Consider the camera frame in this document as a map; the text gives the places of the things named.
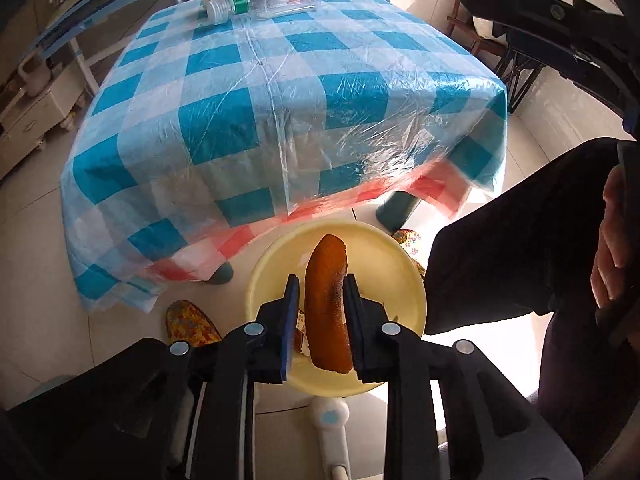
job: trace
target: chair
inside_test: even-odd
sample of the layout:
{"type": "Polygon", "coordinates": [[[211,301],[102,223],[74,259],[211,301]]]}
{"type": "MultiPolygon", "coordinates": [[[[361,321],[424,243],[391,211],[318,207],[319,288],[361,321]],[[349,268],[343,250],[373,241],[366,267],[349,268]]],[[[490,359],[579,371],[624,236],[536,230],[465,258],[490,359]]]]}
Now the chair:
{"type": "Polygon", "coordinates": [[[473,17],[470,15],[468,19],[461,19],[460,17],[460,0],[455,0],[453,4],[453,10],[451,14],[447,16],[447,21],[449,22],[449,26],[447,27],[447,36],[451,37],[453,34],[453,30],[458,27],[466,36],[470,37],[473,40],[473,45],[471,46],[471,53],[474,56],[477,56],[478,53],[482,50],[489,52],[490,54],[494,54],[494,56],[498,56],[503,58],[507,53],[507,47],[503,44],[498,43],[497,41],[490,40],[488,38],[484,38],[478,34],[476,27],[474,25],[473,17]]]}
{"type": "Polygon", "coordinates": [[[546,66],[540,62],[538,56],[532,54],[532,51],[535,52],[540,43],[544,42],[530,34],[510,30],[509,27],[498,23],[492,24],[486,20],[474,20],[471,15],[464,19],[460,16],[460,0],[455,0],[452,13],[447,16],[447,21],[449,22],[447,36],[451,37],[455,28],[458,27],[466,36],[471,38],[473,41],[471,54],[477,56],[480,51],[484,50],[500,58],[494,68],[494,72],[507,86],[507,111],[513,114],[540,75],[542,69],[546,66]],[[479,34],[476,28],[479,23],[484,26],[483,35],[479,34]],[[506,34],[508,46],[488,38],[489,34],[494,38],[500,38],[506,34]],[[524,82],[521,82],[520,76],[523,70],[531,72],[524,82]]]}

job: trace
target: bottle cap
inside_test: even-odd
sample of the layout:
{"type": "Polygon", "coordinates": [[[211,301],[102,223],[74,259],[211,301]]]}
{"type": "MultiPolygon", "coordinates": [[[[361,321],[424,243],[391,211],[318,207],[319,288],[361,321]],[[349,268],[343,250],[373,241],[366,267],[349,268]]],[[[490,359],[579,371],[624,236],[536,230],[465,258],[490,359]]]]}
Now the bottle cap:
{"type": "Polygon", "coordinates": [[[213,25],[226,23],[232,14],[232,4],[228,0],[203,0],[207,17],[213,25]]]}

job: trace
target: table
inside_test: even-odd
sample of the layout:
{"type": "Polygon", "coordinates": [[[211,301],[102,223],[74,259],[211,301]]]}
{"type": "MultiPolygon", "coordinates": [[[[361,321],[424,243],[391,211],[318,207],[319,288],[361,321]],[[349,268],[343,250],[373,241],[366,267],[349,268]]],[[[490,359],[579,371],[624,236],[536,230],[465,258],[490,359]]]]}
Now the table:
{"type": "Polygon", "coordinates": [[[401,189],[455,214],[499,192],[502,82],[384,0],[207,23],[155,13],[88,110],[61,179],[69,261],[91,311],[149,311],[283,222],[401,189]]]}

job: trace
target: plastic bottle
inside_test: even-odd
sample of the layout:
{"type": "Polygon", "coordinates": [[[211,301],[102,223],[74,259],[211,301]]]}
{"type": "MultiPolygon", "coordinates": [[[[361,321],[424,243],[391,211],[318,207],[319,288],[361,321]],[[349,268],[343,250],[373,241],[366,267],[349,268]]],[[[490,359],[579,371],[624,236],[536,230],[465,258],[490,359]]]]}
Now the plastic bottle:
{"type": "Polygon", "coordinates": [[[213,25],[225,23],[232,16],[247,14],[268,20],[295,12],[315,10],[321,0],[202,0],[213,25]]]}

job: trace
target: wooden chair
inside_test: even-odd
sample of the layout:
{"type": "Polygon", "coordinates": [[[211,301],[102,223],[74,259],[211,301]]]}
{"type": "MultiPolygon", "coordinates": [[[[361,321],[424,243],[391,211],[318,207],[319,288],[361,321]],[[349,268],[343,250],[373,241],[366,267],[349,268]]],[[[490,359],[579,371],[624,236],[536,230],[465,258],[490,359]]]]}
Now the wooden chair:
{"type": "Polygon", "coordinates": [[[451,37],[453,34],[453,30],[458,27],[462,32],[465,33],[466,36],[470,37],[473,40],[473,45],[471,47],[471,53],[474,56],[478,55],[478,52],[481,50],[485,50],[490,54],[494,54],[494,56],[498,56],[503,58],[507,53],[507,48],[494,40],[488,40],[487,38],[483,38],[478,34],[476,28],[474,27],[473,17],[469,16],[469,19],[466,21],[460,20],[458,18],[458,14],[460,12],[460,0],[456,0],[453,4],[453,10],[451,14],[447,16],[447,21],[449,22],[449,26],[447,27],[447,36],[451,37]]]}

